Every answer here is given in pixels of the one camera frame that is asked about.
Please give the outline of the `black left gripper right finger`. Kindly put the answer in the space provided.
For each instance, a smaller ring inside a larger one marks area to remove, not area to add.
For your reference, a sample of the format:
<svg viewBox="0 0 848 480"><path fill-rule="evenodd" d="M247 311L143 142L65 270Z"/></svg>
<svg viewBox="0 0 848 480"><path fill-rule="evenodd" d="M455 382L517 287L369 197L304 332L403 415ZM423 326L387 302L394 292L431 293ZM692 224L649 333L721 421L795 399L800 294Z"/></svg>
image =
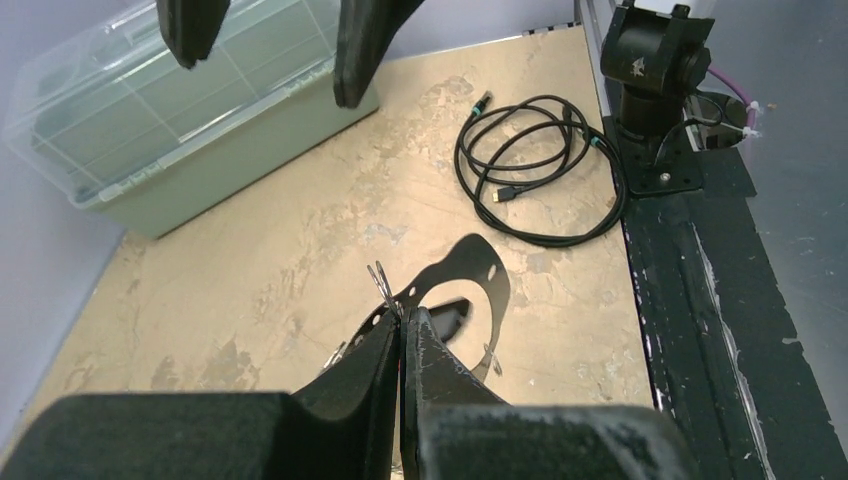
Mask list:
<svg viewBox="0 0 848 480"><path fill-rule="evenodd" d="M400 455L407 479L696 479L665 414L632 405L511 405L438 337L429 311L403 325Z"/></svg>

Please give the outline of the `black key tag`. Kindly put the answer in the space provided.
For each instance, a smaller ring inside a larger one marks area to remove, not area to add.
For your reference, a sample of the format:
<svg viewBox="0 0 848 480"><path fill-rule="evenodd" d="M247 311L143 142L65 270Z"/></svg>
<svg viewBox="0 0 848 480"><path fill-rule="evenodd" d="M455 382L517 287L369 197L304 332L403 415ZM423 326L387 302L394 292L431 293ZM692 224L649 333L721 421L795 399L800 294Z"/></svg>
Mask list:
<svg viewBox="0 0 848 480"><path fill-rule="evenodd" d="M435 334L443 343L451 341L472 317L472 303L464 297L452 299L429 308Z"/></svg>

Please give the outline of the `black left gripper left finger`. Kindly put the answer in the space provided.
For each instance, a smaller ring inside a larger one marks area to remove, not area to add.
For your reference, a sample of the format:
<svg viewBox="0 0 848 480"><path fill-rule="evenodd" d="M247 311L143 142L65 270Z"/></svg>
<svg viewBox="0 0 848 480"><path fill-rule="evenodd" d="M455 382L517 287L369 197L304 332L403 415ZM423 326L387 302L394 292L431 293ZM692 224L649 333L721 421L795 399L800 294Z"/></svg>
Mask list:
<svg viewBox="0 0 848 480"><path fill-rule="evenodd" d="M40 414L5 479L386 479L400 353L385 314L294 393L86 394Z"/></svg>

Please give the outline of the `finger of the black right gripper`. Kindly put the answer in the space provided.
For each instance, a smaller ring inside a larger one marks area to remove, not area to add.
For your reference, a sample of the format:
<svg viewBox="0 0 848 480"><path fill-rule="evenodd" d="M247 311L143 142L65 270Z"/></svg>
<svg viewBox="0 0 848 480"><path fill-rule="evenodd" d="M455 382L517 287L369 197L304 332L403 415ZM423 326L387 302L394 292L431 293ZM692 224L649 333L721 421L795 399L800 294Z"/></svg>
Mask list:
<svg viewBox="0 0 848 480"><path fill-rule="evenodd" d="M182 68L193 69L208 59L230 4L230 0L156 1L161 37Z"/></svg>
<svg viewBox="0 0 848 480"><path fill-rule="evenodd" d="M423 0L340 2L334 66L334 97L344 109L357 108L397 32Z"/></svg>

